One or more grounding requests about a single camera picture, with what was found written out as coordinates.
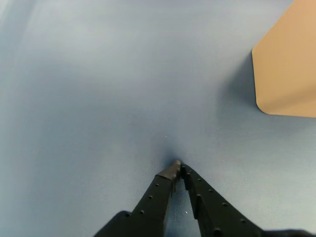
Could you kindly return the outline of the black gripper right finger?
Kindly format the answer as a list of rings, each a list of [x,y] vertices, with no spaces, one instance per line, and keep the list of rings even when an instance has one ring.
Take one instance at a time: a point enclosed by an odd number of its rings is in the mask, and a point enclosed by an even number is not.
[[[189,193],[202,237],[262,237],[264,231],[248,220],[191,167],[182,165],[181,177]]]

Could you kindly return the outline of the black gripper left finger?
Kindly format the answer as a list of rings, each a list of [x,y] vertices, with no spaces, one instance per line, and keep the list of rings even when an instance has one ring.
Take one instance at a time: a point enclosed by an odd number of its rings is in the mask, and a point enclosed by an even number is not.
[[[156,174],[133,211],[117,213],[97,237],[163,237],[169,204],[181,176],[181,162]]]

